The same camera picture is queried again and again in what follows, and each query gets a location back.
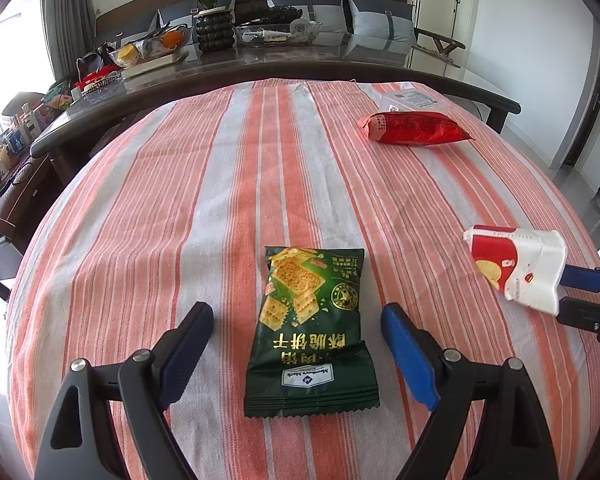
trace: blue gripper pad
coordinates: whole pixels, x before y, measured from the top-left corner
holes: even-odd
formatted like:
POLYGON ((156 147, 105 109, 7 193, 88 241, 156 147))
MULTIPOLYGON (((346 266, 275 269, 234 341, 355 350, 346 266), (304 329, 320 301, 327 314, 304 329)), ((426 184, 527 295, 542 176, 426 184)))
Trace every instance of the blue gripper pad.
POLYGON ((565 265, 560 284, 589 292, 600 292, 600 271, 565 265))
POLYGON ((213 328, 213 309, 199 301, 175 330, 165 332, 163 337, 168 334, 174 339, 174 348, 161 368, 160 393, 156 400, 158 409, 164 411, 170 404, 180 400, 213 328))
POLYGON ((420 338, 418 329, 397 303, 390 303, 382 309, 380 325, 382 336, 413 397, 432 412, 440 402, 440 394, 433 365, 417 341, 420 338))

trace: red snack bag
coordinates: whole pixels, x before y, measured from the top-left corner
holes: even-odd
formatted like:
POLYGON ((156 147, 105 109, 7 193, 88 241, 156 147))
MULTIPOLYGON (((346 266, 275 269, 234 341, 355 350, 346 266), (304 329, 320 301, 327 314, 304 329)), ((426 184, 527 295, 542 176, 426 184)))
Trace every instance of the red snack bag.
POLYGON ((389 144, 446 144, 471 139, 446 115, 438 112, 379 112, 362 117, 358 127, 369 139, 389 144))

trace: black vase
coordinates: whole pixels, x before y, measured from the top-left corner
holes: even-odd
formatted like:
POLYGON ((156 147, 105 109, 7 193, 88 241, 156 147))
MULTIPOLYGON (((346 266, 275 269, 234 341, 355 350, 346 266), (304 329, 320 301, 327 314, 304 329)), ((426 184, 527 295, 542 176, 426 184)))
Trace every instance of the black vase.
POLYGON ((230 10, 196 17, 196 33, 202 52, 234 46, 234 22, 230 10))

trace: cracker package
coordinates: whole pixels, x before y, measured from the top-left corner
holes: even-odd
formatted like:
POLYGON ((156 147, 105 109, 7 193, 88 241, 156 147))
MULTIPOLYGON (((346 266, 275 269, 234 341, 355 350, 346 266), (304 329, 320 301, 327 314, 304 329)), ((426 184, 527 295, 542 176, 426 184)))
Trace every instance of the cracker package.
POLYGON ((360 339, 363 249, 267 247, 266 283, 247 368, 246 416, 348 412, 380 405, 360 339))

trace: bag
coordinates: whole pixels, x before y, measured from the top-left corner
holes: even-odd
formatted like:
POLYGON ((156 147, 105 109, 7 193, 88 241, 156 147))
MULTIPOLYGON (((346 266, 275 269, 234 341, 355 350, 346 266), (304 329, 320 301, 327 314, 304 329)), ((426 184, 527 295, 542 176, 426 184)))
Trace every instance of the bag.
POLYGON ((246 416, 295 416, 380 405, 360 339, 364 249, 266 247, 262 298, 244 394, 246 416))
POLYGON ((111 56, 113 49, 106 43, 101 44, 96 50, 79 57, 75 61, 78 69, 78 81, 82 81, 89 74, 99 72, 106 66, 115 65, 111 56))
POLYGON ((558 231, 475 225, 464 232, 475 265, 507 300, 557 316, 567 261, 558 231))
POLYGON ((380 112, 362 117, 358 127, 369 139, 389 144, 428 146, 471 139, 455 121, 438 112, 380 112))

